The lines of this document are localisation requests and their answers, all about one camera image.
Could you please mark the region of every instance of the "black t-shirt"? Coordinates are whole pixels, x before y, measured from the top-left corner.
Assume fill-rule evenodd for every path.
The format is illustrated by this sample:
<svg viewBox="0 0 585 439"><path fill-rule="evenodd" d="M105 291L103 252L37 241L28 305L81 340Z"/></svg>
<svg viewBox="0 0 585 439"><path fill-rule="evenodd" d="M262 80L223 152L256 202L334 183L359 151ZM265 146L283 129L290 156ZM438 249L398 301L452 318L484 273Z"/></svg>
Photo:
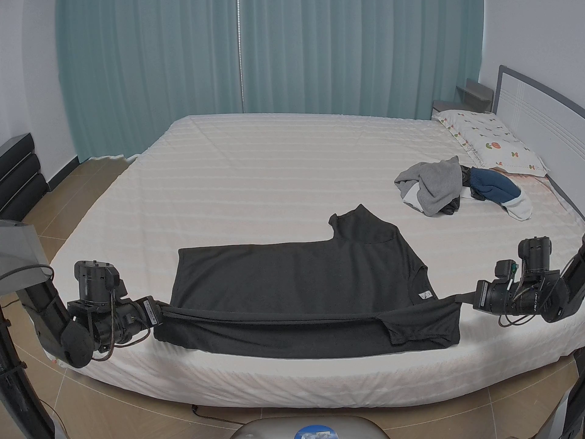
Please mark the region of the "black t-shirt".
<svg viewBox="0 0 585 439"><path fill-rule="evenodd" d="M180 249L174 309L165 309L169 317L156 338L280 358L363 356L459 341L460 304L437 299L427 267L395 225L363 205L334 214L329 224L328 241Z"/></svg>

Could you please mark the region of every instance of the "curtain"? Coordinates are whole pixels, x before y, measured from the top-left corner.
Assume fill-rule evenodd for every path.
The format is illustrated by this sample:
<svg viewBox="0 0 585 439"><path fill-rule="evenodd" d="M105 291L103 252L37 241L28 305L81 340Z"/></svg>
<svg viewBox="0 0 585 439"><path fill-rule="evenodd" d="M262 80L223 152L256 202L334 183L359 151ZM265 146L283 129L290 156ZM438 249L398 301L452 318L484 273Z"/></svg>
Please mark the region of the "curtain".
<svg viewBox="0 0 585 439"><path fill-rule="evenodd" d="M190 114L242 112L236 0L57 0L80 160L142 153Z"/></svg>
<svg viewBox="0 0 585 439"><path fill-rule="evenodd" d="M245 112L428 119L477 80L483 0L240 0Z"/></svg>

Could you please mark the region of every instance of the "bed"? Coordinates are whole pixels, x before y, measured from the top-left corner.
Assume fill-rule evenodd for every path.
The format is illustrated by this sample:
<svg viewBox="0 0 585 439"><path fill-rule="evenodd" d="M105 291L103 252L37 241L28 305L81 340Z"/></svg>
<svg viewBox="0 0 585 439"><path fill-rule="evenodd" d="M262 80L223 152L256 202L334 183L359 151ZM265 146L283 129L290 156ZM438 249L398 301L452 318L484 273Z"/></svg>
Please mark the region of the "bed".
<svg viewBox="0 0 585 439"><path fill-rule="evenodd" d="M396 224L429 267L439 297L473 291L518 241L547 235L552 268L581 244L585 223L585 111L503 67L498 115L550 168L516 176L530 195L528 221L491 202L465 201L428 218L402 203L398 173L419 161L471 159L437 121L343 115L190 116L140 155L97 200L53 260L64 301L78 298L73 264L113 263L129 296L170 300L183 247L331 238L333 213L364 204ZM585 345L585 307L547 324L508 329L464 304L461 341L448 349L346 359L268 359L188 350L150 337L91 363L84 375L149 396L230 407L395 407L476 391Z"/></svg>

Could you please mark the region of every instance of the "round blue logo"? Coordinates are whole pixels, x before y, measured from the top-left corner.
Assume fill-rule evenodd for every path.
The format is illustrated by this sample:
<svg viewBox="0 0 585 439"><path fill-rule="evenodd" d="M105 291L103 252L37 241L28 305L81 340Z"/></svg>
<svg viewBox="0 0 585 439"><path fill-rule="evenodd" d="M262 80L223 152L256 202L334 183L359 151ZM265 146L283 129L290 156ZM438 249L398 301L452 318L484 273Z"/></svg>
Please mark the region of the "round blue logo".
<svg viewBox="0 0 585 439"><path fill-rule="evenodd" d="M297 432L294 439L339 439L339 436L330 427L313 424Z"/></svg>

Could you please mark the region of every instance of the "pillow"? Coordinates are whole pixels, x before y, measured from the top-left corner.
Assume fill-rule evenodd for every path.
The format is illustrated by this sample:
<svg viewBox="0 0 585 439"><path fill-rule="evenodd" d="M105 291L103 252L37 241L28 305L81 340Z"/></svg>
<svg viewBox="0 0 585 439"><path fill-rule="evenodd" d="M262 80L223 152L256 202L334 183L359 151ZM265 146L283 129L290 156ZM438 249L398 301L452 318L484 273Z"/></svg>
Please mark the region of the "pillow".
<svg viewBox="0 0 585 439"><path fill-rule="evenodd" d="M482 169L545 177L542 160L518 140L494 113L442 111L435 114Z"/></svg>

